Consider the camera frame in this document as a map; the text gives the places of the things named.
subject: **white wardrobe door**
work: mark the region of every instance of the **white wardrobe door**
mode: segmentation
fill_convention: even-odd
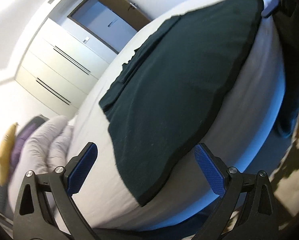
[[[32,53],[26,54],[22,66],[62,100],[79,108],[87,94],[60,76]]]
[[[98,79],[108,67],[108,63],[105,60],[75,39],[51,19],[48,19],[44,23],[39,31],[39,36],[65,52]]]
[[[72,118],[78,111],[74,106],[62,101],[57,95],[52,94],[46,87],[41,85],[37,79],[25,68],[20,67],[16,75],[16,81],[39,101],[51,108],[57,114]]]
[[[26,56],[32,58],[31,52],[86,94],[98,81],[88,71],[72,63],[41,37],[36,37],[33,40]]]

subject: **white bed sheet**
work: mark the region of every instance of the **white bed sheet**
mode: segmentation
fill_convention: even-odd
[[[166,185],[140,207],[121,180],[108,121],[98,102],[120,74],[134,49],[172,15],[206,7],[222,0],[188,0],[139,31],[115,58],[79,110],[67,161],[87,142],[96,143],[98,159],[73,199],[92,227],[150,230],[175,225],[194,215],[217,196],[190,151],[174,167]],[[270,0],[264,0],[265,6]],[[212,127],[202,139],[228,166],[244,171],[269,134],[284,94],[285,80],[279,38],[272,18],[263,19],[252,51]],[[59,213],[60,229],[66,227]]]

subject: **purple pillow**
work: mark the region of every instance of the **purple pillow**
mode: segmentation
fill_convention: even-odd
[[[25,141],[32,135],[35,130],[40,127],[45,121],[46,117],[40,115],[34,117],[17,135],[15,139],[15,145],[11,152],[10,175],[14,172],[20,158],[20,153],[22,152]]]

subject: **brown door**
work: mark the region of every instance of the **brown door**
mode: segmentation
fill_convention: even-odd
[[[128,0],[98,1],[116,13],[137,31],[150,22],[150,20],[136,6]]]

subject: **metal screw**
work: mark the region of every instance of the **metal screw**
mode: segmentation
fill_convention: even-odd
[[[26,172],[26,177],[30,177],[30,176],[32,176],[34,173],[33,173],[33,171],[28,171],[28,172]]]
[[[237,168],[229,167],[229,172],[232,173],[232,174],[235,174],[235,173],[237,173]]]
[[[56,173],[62,173],[63,170],[64,170],[64,167],[59,166],[59,167],[57,167],[57,168],[55,169],[55,172],[56,172]]]
[[[266,176],[267,176],[267,174],[266,174],[266,172],[265,172],[265,171],[260,171],[260,176],[262,176],[262,177],[266,177]]]

